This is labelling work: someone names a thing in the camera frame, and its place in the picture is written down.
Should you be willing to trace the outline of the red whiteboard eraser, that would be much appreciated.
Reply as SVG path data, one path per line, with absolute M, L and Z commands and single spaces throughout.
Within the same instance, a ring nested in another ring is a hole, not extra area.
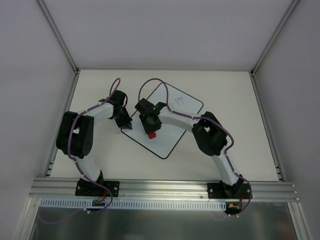
M 149 139 L 154 139 L 157 136 L 155 132 L 149 132 L 147 135 Z

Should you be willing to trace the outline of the white whiteboard black frame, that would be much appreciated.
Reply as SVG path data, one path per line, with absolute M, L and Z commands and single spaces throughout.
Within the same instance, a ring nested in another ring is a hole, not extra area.
M 189 115 L 199 114 L 204 106 L 202 101 L 170 84 L 167 85 L 167 88 L 168 103 L 171 109 L 177 109 L 178 112 Z M 163 124 L 155 132 L 155 138 L 150 139 L 143 128 L 139 115 L 140 113 L 135 111 L 131 116 L 132 129 L 123 129 L 121 132 L 159 158 L 168 158 L 186 131 L 173 125 Z

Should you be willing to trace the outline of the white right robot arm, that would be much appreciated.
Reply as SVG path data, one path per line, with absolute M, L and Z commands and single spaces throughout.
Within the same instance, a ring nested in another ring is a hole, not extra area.
M 156 105 L 142 98 L 135 109 L 149 139 L 156 137 L 156 131 L 162 125 L 178 127 L 193 134 L 200 151 L 212 157 L 219 170 L 221 181 L 218 189 L 228 198 L 235 198 L 242 191 L 243 177 L 236 172 L 227 151 L 234 145 L 230 133 L 219 123 L 213 113 L 207 111 L 203 115 L 192 115 L 169 109 L 164 102 Z

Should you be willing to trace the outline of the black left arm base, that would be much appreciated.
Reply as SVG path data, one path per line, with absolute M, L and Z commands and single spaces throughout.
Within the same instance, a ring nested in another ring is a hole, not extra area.
M 120 190 L 120 182 L 115 180 L 104 180 L 102 171 L 99 174 L 99 177 L 96 181 L 99 185 L 107 188 L 113 197 L 118 197 Z M 110 196 L 110 193 L 107 192 L 104 188 L 97 186 L 96 184 L 83 180 L 80 178 L 77 181 L 75 195 L 80 197 L 102 197 L 105 194 L 106 197 Z

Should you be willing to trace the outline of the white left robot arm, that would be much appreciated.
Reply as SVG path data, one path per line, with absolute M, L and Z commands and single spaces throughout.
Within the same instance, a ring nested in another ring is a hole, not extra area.
M 91 150 L 94 143 L 95 126 L 114 120 L 120 129 L 132 129 L 132 118 L 126 109 L 127 95 L 115 90 L 107 99 L 83 112 L 66 111 L 56 138 L 56 147 L 67 155 L 81 174 L 80 179 L 88 182 L 86 189 L 94 196 L 104 191 L 102 171 L 97 167 Z

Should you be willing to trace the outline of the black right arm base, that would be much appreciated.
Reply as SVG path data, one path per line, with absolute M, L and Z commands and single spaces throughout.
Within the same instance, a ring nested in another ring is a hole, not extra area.
M 251 190 L 248 183 L 238 179 L 233 185 L 228 185 L 222 180 L 206 184 L 209 199 L 245 199 L 251 198 Z

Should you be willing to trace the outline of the aluminium front rail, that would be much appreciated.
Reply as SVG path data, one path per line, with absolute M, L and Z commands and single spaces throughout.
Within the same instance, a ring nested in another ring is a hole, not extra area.
M 213 192 L 206 181 L 190 180 L 137 180 L 119 179 L 118 199 L 124 200 L 208 200 Z M 30 197 L 74 198 L 77 178 L 36 178 L 29 192 Z M 252 181 L 241 186 L 244 199 L 253 202 L 299 202 L 300 197 L 293 183 L 282 181 Z

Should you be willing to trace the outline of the aluminium corner post left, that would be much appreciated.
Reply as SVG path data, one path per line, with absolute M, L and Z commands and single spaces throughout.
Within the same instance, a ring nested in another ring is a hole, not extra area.
M 65 42 L 50 10 L 49 10 L 46 2 L 44 0 L 35 0 L 35 2 L 37 3 L 40 11 L 42 12 L 46 22 L 48 23 L 55 39 L 57 40 L 60 48 L 62 49 L 69 65 L 71 66 L 71 68 L 73 70 L 73 72 L 77 74 L 79 72 L 79 68 L 77 67 L 76 62 L 75 62 L 74 58 L 72 57 L 71 52 L 70 52 L 68 46 L 66 45 L 66 42 Z

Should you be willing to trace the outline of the aluminium corner post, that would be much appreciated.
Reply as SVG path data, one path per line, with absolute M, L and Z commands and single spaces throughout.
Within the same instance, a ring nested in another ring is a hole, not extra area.
M 279 35 L 281 34 L 282 30 L 285 28 L 288 20 L 292 16 L 293 12 L 297 8 L 298 4 L 300 3 L 300 0 L 291 0 L 288 7 L 284 11 L 282 17 L 280 18 L 279 22 L 277 23 L 275 29 L 273 30 L 270 38 L 268 39 L 265 47 L 263 48 L 261 54 L 259 55 L 255 65 L 253 66 L 252 70 L 250 71 L 250 74 L 254 77 L 256 73 L 258 72 L 259 68 L 263 64 L 265 58 L 271 51 L 273 45 L 275 44 L 276 40 L 278 39 Z
M 37 3 L 40 11 L 42 12 L 46 22 L 48 23 L 55 39 L 57 40 L 60 48 L 62 49 L 69 65 L 71 66 L 71 68 L 73 70 L 73 72 L 77 74 L 79 72 L 79 68 L 77 67 L 76 62 L 75 62 L 74 58 L 72 57 L 71 52 L 70 52 L 68 46 L 66 45 L 66 42 L 65 42 L 50 10 L 49 10 L 46 2 L 44 0 L 35 0 L 35 2 Z

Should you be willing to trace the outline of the aluminium corner post right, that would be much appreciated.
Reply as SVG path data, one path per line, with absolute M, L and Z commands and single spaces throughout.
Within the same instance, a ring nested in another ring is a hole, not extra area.
M 288 7 L 284 11 L 282 17 L 280 18 L 279 22 L 277 23 L 275 29 L 273 30 L 270 38 L 268 39 L 265 47 L 263 48 L 261 54 L 259 55 L 255 65 L 253 66 L 252 70 L 250 71 L 250 74 L 254 77 L 256 73 L 258 72 L 259 68 L 263 64 L 265 58 L 271 51 L 273 45 L 275 44 L 276 40 L 278 39 L 279 35 L 281 34 L 282 30 L 285 28 L 288 20 L 292 16 L 293 12 L 297 8 L 298 4 L 300 3 L 300 0 L 291 0 Z

